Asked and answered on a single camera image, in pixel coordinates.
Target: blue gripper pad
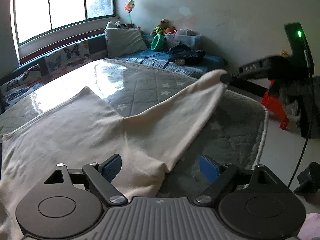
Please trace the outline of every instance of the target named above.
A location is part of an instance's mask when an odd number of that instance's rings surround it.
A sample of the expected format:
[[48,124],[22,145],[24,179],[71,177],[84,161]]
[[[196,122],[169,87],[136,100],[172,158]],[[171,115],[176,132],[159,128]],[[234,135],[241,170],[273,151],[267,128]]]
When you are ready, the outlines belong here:
[[113,181],[113,179],[116,177],[119,171],[121,171],[122,166],[122,160],[120,155],[117,155],[116,157],[112,156],[110,159],[100,164],[100,166],[102,166],[101,175],[108,182]]
[[199,157],[199,166],[200,171],[207,178],[210,184],[220,176],[219,167],[207,159],[204,155]]

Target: clear plastic bin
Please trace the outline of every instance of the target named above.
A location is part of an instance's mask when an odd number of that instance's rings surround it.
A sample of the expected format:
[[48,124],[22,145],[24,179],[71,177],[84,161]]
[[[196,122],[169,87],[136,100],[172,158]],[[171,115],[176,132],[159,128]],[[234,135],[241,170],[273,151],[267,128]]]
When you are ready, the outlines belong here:
[[198,35],[191,30],[178,30],[175,35],[166,34],[165,37],[167,39],[169,49],[178,45],[179,42],[187,45],[192,49],[201,49],[202,35]]

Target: quilted tablecloth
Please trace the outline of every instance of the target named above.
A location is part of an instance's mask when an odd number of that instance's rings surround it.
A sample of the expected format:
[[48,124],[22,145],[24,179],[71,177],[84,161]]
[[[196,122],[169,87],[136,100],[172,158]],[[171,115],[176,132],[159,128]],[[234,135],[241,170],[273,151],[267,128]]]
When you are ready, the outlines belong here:
[[[131,62],[94,61],[46,84],[1,114],[0,137],[73,97],[85,86],[122,116],[131,116],[166,100],[195,81],[195,78]],[[213,117],[174,170],[167,174],[158,196],[193,197],[204,190],[209,183],[198,165],[197,159],[202,154],[219,163],[253,168],[260,160],[267,120],[268,112],[260,103],[225,91]]]

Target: metal screw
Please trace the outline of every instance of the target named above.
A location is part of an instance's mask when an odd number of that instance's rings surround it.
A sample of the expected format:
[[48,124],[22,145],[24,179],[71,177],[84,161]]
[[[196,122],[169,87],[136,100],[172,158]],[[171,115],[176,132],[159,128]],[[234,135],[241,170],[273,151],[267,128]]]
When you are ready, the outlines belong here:
[[124,197],[124,196],[116,195],[116,196],[110,197],[109,200],[110,200],[112,203],[120,204],[120,203],[122,203],[122,202],[125,201],[125,197]]
[[201,195],[196,198],[196,201],[199,203],[209,203],[211,202],[211,200],[212,200],[212,197],[206,196],[206,195]]

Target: pink cloth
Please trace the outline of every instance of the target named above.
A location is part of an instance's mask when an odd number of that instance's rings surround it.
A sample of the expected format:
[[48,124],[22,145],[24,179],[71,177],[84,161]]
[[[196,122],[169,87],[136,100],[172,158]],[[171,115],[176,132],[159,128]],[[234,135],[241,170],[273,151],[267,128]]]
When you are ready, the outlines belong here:
[[311,213],[306,216],[298,237],[301,240],[311,240],[315,237],[320,237],[320,214]]

